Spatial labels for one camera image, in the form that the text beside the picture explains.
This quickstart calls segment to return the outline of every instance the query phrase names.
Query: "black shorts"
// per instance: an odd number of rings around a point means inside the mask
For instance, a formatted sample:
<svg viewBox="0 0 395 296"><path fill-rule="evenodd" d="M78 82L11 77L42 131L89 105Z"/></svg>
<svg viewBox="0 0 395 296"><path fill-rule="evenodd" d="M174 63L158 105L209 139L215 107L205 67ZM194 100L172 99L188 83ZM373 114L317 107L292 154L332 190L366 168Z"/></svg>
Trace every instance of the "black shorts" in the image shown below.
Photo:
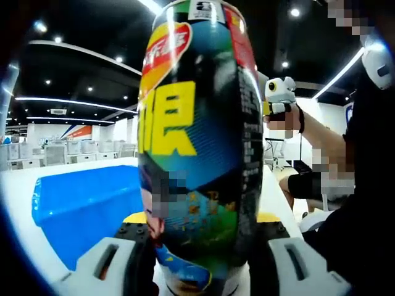
<svg viewBox="0 0 395 296"><path fill-rule="evenodd" d="M315 199L322 201L321 174L301 173L288 177L288 189L295 199Z"/></svg>

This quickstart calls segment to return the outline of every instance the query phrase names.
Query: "colorful snack can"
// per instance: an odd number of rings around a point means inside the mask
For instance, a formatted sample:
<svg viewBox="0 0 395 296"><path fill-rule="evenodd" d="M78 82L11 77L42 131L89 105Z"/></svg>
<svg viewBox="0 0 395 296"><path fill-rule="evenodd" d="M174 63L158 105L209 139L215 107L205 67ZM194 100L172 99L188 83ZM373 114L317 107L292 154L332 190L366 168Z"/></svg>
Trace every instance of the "colorful snack can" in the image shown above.
<svg viewBox="0 0 395 296"><path fill-rule="evenodd" d="M175 1L153 24L139 90L139 175L157 259L177 295L236 289L262 184L262 101L243 16Z"/></svg>

